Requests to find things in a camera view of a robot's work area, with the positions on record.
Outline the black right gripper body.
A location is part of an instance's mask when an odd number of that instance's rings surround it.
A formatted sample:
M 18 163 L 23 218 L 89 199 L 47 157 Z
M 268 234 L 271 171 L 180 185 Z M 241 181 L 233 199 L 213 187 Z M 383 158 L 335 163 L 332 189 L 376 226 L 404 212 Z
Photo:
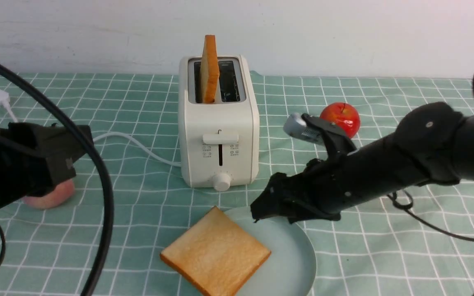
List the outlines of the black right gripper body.
M 351 208 L 352 196 L 339 180 L 340 160 L 313 159 L 293 176 L 273 175 L 274 214 L 290 223 L 305 220 L 338 221 Z

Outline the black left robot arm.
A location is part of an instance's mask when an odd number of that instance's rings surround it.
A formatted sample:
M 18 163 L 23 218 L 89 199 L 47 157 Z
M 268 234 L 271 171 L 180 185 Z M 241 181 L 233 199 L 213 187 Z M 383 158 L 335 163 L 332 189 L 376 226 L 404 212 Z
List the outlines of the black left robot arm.
M 63 126 L 9 123 L 0 128 L 0 208 L 22 197 L 43 197 L 75 178 L 85 155 Z

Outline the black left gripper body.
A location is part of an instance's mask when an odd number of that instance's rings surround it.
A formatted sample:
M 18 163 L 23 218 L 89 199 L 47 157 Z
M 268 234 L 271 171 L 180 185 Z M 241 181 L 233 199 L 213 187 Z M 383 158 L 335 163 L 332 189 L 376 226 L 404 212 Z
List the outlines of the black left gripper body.
M 17 197 L 41 197 L 76 176 L 74 163 L 86 152 L 64 127 L 9 123 L 0 129 L 4 170 Z

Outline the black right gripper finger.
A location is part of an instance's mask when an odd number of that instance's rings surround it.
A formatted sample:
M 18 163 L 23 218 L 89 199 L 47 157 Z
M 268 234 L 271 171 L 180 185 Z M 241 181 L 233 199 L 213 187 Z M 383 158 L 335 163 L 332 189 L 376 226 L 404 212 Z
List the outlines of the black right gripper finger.
M 284 181 L 288 180 L 286 173 L 274 173 L 262 193 L 250 205 L 254 221 L 272 217 L 288 218 L 287 190 Z

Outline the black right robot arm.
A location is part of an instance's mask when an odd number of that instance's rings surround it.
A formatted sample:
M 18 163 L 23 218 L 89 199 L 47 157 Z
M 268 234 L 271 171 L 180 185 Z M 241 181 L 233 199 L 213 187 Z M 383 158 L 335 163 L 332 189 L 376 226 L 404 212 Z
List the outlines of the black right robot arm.
M 474 116 L 444 102 L 417 107 L 395 131 L 360 148 L 340 126 L 307 113 L 289 116 L 284 131 L 324 146 L 328 157 L 294 176 L 273 174 L 250 206 L 255 221 L 338 221 L 342 210 L 407 187 L 474 181 Z

